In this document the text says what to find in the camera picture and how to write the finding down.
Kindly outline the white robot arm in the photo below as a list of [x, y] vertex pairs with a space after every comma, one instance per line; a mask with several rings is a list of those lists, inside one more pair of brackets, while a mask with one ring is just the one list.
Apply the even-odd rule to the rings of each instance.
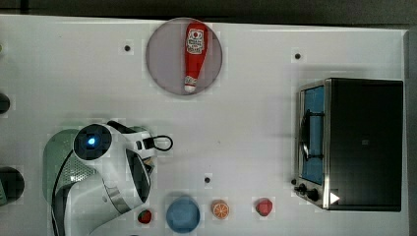
[[72, 156], [95, 170], [61, 187], [52, 200], [55, 236], [89, 236], [99, 226], [144, 204], [150, 192], [153, 137], [118, 122], [91, 124], [74, 137]]

